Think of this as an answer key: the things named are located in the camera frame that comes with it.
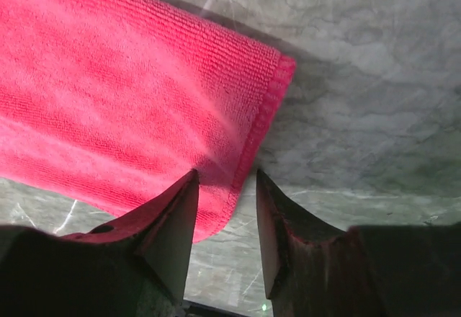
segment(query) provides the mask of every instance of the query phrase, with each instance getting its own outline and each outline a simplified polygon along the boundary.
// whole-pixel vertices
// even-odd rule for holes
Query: marble surface
[[[461,220],[461,0],[164,0],[296,58],[257,156],[294,200],[340,228]],[[249,177],[218,235],[192,249],[186,298],[271,316]],[[0,180],[0,221],[57,234],[110,216]]]

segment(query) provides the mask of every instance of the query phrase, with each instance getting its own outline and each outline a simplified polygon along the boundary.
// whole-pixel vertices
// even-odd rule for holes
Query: terry cloth fabric
[[[0,175],[114,216],[200,173],[194,241],[229,221],[295,70],[157,0],[0,0]]]

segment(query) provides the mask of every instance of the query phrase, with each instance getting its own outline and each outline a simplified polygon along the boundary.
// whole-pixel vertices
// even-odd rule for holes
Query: folded towel
[[[157,0],[0,0],[0,175],[120,216],[200,173],[230,219],[293,59]]]

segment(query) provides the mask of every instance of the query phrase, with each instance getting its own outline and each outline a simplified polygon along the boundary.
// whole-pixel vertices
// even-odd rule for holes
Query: pink cloth
[[[200,173],[229,221],[295,70],[157,0],[0,0],[0,175],[120,216]]]

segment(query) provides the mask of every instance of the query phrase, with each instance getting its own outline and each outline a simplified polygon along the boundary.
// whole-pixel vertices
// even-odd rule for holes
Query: towel
[[[0,0],[0,175],[118,217],[200,173],[221,230],[295,70],[157,0]]]

